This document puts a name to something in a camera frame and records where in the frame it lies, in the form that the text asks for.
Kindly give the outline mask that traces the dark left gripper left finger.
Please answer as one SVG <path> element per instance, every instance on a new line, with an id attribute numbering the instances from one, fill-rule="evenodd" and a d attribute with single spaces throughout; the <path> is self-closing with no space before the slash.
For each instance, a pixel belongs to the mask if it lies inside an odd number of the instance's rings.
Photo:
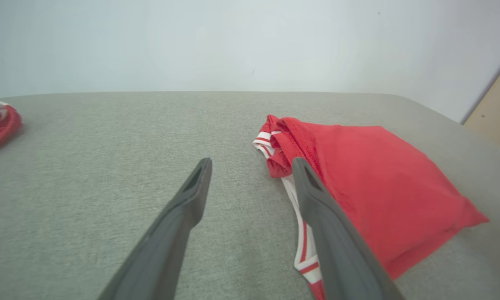
<path id="1" fill-rule="evenodd" d="M 100 300 L 173 300 L 190 231 L 202 220 L 212 160 L 201 159 L 138 241 Z"/>

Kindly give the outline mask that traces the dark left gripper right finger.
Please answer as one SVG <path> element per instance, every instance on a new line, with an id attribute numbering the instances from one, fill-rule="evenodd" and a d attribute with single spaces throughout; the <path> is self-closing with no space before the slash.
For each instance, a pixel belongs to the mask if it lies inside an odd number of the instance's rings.
<path id="1" fill-rule="evenodd" d="M 312 228 L 328 300 L 402 300 L 404 296 L 330 195 L 311 165 L 292 161 L 303 220 Z"/>

